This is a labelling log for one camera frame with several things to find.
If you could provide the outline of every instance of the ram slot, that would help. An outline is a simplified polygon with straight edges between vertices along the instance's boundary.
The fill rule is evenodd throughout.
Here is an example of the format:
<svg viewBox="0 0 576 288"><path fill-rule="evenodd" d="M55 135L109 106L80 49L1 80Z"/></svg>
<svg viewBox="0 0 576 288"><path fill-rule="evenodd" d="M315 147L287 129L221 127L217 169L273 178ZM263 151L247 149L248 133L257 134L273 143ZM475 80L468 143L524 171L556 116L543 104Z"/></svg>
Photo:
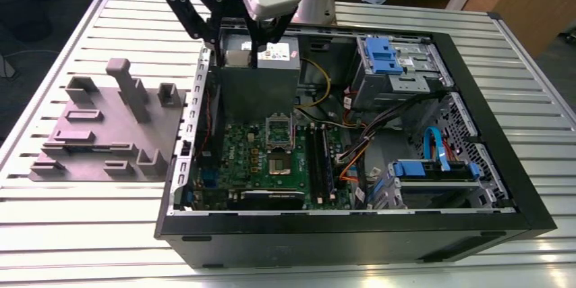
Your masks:
<svg viewBox="0 0 576 288"><path fill-rule="evenodd" d="M319 167L316 159L316 146L315 146L315 128L311 127L305 131L305 158L308 161L308 179L309 179L309 194L312 202L321 203L323 197L320 195L320 179Z"/></svg>
<svg viewBox="0 0 576 288"><path fill-rule="evenodd" d="M332 157L331 157L331 145L328 143L328 132L325 128L321 130L323 136L323 152L324 152L324 170L325 170L325 190L331 200L335 199L333 193L333 173L332 173Z"/></svg>
<svg viewBox="0 0 576 288"><path fill-rule="evenodd" d="M324 130L317 127L315 128L315 147L317 175L320 177L320 197L323 197L323 201L327 202L331 197L331 188L328 186L328 165L325 164Z"/></svg>

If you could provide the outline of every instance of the green circuit board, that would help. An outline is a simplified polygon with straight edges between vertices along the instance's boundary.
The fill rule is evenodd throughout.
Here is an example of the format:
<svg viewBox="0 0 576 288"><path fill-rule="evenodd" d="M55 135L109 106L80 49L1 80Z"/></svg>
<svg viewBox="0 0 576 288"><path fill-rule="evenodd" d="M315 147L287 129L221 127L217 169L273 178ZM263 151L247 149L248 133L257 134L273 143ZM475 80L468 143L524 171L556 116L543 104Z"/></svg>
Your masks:
<svg viewBox="0 0 576 288"><path fill-rule="evenodd" d="M276 152L267 149L265 124L231 123L225 126L223 161L217 176L217 189L204 191L204 201L212 209L221 208L227 190L289 190L305 194L305 209L349 208L349 189L335 192L336 199L319 204L311 197L307 160L308 126L295 126L293 150ZM275 140L281 130L272 129ZM332 155L343 151L340 132L327 127L328 149Z"/></svg>

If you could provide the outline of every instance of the motherboard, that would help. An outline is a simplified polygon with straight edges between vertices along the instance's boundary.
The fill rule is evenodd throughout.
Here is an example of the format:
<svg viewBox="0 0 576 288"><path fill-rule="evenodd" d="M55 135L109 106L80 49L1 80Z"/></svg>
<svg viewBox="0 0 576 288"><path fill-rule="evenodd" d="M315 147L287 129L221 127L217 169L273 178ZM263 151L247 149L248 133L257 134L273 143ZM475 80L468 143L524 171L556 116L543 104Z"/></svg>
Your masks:
<svg viewBox="0 0 576 288"><path fill-rule="evenodd" d="M248 195L273 196L281 209L291 204L299 210L351 208L351 189L336 188L332 172L343 151L340 130L285 122L271 117L265 123L225 125L220 168L203 170L195 182L197 209L235 209Z"/></svg>

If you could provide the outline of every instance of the aluminum table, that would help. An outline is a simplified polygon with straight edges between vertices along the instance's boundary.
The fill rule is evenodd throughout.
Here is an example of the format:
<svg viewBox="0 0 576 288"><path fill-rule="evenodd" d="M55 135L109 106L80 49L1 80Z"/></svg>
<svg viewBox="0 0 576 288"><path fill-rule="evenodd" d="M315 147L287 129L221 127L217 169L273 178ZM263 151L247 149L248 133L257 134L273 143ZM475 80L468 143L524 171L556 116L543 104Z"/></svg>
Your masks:
<svg viewBox="0 0 576 288"><path fill-rule="evenodd" d="M189 39L164 0L93 0L0 149L0 283L123 288L573 285L576 118L508 27L485 13L349 3L337 3L336 11L343 26L452 35L557 230L452 264L191 269L152 236L163 183L28 179L73 76L113 85L104 67L111 57L125 57L147 87L160 82L179 89L192 86L201 42Z"/></svg>

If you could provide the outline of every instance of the warning sticker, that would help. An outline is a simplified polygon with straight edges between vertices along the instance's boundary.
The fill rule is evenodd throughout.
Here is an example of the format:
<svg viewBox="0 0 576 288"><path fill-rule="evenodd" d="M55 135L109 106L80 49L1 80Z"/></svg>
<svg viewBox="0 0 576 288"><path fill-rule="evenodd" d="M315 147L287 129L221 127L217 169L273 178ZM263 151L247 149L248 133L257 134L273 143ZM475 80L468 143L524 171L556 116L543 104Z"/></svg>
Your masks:
<svg viewBox="0 0 576 288"><path fill-rule="evenodd" d="M252 49L252 42L244 42L240 48L244 50ZM268 43L267 50L259 53L259 60L289 61L289 45L288 43Z"/></svg>
<svg viewBox="0 0 576 288"><path fill-rule="evenodd" d="M412 66L415 66L415 63L413 63L413 61L411 59L401 59L401 58L399 58L397 62L399 62L400 65L412 65Z"/></svg>

